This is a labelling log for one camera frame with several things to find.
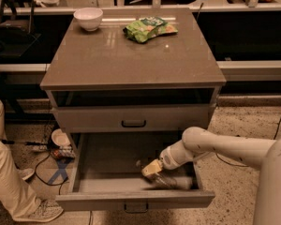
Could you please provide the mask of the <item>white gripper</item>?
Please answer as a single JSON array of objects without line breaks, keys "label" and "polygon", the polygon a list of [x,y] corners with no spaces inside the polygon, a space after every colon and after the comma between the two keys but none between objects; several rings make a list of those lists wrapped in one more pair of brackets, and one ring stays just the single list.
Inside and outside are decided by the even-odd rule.
[{"label": "white gripper", "polygon": [[166,170],[174,170],[186,163],[184,148],[176,147],[174,145],[164,149],[159,158],[161,161],[159,159],[154,159],[141,170],[143,176],[148,177],[155,173],[159,173],[163,168]]}]

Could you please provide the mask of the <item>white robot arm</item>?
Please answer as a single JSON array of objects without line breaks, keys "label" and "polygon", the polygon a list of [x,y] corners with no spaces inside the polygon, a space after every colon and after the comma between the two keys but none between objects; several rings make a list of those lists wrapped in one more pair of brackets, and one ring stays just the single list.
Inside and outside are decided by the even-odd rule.
[{"label": "white robot arm", "polygon": [[182,139],[145,166],[144,177],[168,186],[160,173],[174,170],[212,152],[259,170],[253,225],[281,225],[281,138],[278,140],[216,135],[200,127],[189,127]]}]

